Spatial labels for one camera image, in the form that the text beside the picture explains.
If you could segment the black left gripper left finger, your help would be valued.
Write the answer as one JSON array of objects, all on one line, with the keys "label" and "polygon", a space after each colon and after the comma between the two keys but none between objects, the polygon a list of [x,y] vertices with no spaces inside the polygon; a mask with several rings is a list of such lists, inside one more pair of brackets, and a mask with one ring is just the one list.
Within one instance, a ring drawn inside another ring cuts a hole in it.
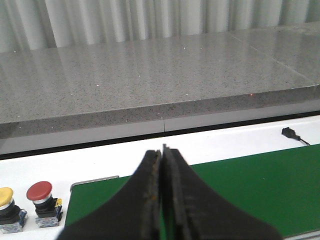
[{"label": "black left gripper left finger", "polygon": [[66,226],[59,240],[160,239],[159,150],[146,151],[134,174],[98,209]]}]

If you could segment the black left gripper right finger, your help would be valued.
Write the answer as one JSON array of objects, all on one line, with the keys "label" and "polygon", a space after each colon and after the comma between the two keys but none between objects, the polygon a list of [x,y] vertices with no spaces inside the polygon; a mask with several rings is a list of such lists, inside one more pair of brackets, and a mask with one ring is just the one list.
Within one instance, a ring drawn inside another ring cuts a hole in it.
[{"label": "black left gripper right finger", "polygon": [[168,240],[280,240],[268,223],[244,212],[210,188],[178,149],[163,146],[161,196]]}]

